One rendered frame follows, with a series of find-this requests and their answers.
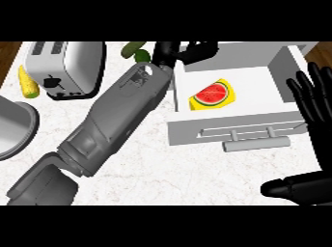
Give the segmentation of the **yellow block with watermelon picture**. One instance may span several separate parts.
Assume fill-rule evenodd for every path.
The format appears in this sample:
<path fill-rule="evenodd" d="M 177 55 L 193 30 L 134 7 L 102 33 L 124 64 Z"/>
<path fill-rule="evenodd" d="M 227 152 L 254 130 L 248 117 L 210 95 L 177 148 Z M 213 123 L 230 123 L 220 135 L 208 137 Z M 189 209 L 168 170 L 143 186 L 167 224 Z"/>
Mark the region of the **yellow block with watermelon picture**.
<path fill-rule="evenodd" d="M 236 93 L 230 83 L 220 78 L 196 95 L 189 98 L 192 111 L 226 107 L 236 101 Z"/>

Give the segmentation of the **silver toaster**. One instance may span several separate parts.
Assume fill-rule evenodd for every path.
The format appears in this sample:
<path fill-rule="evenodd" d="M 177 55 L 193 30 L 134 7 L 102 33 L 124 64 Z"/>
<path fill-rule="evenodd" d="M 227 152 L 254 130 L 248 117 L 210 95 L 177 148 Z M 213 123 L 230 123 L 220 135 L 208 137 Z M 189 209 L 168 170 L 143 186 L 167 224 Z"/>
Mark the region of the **silver toaster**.
<path fill-rule="evenodd" d="M 103 41 L 36 41 L 24 65 L 47 96 L 70 100 L 99 93 L 105 59 Z"/>

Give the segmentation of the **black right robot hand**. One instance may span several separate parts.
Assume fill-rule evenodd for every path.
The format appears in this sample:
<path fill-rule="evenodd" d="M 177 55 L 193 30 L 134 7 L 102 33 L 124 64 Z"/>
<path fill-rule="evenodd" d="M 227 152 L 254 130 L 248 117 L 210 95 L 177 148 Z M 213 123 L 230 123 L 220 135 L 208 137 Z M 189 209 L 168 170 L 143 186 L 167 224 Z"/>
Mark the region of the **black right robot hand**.
<path fill-rule="evenodd" d="M 286 80 L 303 113 L 320 171 L 266 182 L 261 194 L 300 206 L 332 206 L 332 68 L 309 63 Z"/>

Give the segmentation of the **white cabinet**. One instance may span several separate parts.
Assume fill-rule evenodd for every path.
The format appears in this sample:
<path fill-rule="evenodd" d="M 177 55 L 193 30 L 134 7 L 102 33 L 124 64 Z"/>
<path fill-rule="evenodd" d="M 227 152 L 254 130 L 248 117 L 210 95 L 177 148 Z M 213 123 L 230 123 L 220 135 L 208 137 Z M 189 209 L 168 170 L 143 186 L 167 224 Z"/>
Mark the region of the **white cabinet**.
<path fill-rule="evenodd" d="M 279 50 L 297 45 L 307 55 L 317 45 L 316 41 L 220 41 L 217 55 L 185 66 L 186 72 L 264 67 L 270 64 Z"/>

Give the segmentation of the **white open drawer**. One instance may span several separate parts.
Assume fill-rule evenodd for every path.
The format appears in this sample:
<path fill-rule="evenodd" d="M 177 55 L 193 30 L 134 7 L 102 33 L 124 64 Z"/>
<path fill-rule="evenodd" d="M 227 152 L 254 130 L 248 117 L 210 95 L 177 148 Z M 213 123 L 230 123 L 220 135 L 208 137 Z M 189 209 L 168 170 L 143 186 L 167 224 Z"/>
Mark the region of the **white open drawer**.
<path fill-rule="evenodd" d="M 286 86 L 286 79 L 295 72 L 307 70 L 306 55 L 298 46 L 284 47 L 264 67 L 217 69 L 186 72 L 182 62 L 176 65 L 176 112 L 170 121 L 235 117 L 276 112 L 297 111 L 297 103 Z M 230 83 L 236 101 L 216 110 L 192 111 L 188 99 L 220 78 Z"/>

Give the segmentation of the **yellow corn cob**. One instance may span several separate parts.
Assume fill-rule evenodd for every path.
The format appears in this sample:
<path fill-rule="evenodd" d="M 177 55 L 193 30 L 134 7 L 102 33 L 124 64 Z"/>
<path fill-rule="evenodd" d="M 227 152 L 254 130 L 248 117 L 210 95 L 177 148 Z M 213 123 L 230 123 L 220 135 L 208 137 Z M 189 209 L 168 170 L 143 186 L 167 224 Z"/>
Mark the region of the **yellow corn cob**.
<path fill-rule="evenodd" d="M 21 91 L 25 98 L 37 98 L 40 96 L 40 87 L 24 67 L 19 67 Z"/>

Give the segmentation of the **green cup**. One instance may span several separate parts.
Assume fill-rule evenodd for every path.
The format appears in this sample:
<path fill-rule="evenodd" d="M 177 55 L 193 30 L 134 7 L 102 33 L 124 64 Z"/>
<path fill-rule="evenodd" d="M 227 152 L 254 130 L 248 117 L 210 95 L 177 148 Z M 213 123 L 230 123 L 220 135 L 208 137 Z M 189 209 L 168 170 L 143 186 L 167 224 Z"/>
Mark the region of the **green cup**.
<path fill-rule="evenodd" d="M 134 57 L 137 63 L 149 62 L 151 55 L 149 52 L 143 49 L 145 41 L 130 41 L 121 50 L 121 56 L 129 59 Z"/>

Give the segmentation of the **grey round pot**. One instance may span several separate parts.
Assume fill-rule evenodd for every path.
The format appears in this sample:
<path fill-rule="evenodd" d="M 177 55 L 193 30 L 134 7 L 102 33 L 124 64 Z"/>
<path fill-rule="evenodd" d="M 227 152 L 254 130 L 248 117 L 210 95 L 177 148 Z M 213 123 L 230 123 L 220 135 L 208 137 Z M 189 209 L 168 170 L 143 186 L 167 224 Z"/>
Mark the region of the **grey round pot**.
<path fill-rule="evenodd" d="M 39 130 L 40 114 L 25 102 L 0 96 L 0 161 L 12 158 L 28 146 Z"/>

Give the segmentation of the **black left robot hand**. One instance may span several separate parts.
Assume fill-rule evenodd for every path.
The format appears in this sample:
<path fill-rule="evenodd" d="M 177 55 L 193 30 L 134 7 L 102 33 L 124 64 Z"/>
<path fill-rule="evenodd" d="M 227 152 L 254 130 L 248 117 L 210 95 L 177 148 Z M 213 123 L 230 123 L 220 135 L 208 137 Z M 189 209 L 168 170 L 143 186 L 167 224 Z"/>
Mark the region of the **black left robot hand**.
<path fill-rule="evenodd" d="M 157 66 L 167 66 L 173 69 L 177 61 L 189 65 L 213 58 L 219 53 L 216 41 L 192 41 L 185 51 L 180 50 L 180 46 L 179 41 L 160 41 L 155 44 L 151 62 Z"/>

